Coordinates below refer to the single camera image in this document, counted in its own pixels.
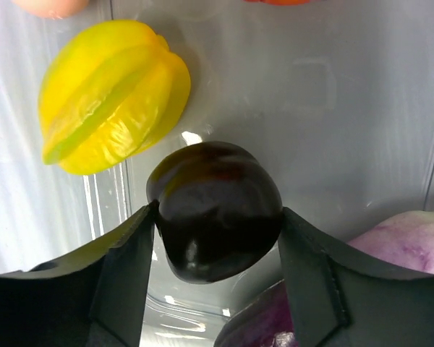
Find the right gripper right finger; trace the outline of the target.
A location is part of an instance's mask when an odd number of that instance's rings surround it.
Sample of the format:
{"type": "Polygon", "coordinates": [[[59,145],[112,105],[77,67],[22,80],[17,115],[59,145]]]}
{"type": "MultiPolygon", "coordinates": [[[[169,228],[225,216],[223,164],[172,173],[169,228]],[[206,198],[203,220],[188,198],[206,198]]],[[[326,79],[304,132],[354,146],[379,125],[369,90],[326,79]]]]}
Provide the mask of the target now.
{"type": "Polygon", "coordinates": [[[434,346],[434,275],[371,257],[283,212],[278,249],[300,346],[434,346]]]}

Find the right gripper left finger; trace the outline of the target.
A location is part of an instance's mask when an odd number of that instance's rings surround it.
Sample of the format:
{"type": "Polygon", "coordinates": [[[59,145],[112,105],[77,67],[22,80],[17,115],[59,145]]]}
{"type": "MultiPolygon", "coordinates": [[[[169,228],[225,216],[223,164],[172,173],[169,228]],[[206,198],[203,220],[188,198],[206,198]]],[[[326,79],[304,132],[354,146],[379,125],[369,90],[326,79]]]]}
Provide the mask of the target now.
{"type": "Polygon", "coordinates": [[[0,346],[138,346],[152,262],[153,204],[29,271],[0,275],[0,346]]]}

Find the purple toy eggplant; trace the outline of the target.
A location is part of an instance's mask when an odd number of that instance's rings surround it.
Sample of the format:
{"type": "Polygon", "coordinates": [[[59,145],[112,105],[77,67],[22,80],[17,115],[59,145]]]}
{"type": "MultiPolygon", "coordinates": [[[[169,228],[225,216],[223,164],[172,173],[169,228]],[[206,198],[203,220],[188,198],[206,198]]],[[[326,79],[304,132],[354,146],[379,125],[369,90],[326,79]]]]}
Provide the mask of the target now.
{"type": "MultiPolygon", "coordinates": [[[[434,274],[434,211],[400,213],[348,242],[380,260],[434,274]]],[[[298,346],[283,280],[260,293],[221,329],[215,346],[298,346]]]]}

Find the dark purple toy mangosteen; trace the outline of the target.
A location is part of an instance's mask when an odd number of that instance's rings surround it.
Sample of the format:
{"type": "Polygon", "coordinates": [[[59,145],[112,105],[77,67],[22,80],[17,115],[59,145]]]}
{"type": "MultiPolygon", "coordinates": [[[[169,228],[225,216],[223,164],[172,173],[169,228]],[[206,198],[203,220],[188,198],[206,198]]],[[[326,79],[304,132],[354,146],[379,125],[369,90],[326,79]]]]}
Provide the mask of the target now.
{"type": "Polygon", "coordinates": [[[267,171],[244,148],[221,141],[165,157],[146,184],[172,272],[215,283],[265,256],[281,232],[283,204],[267,171]]]}

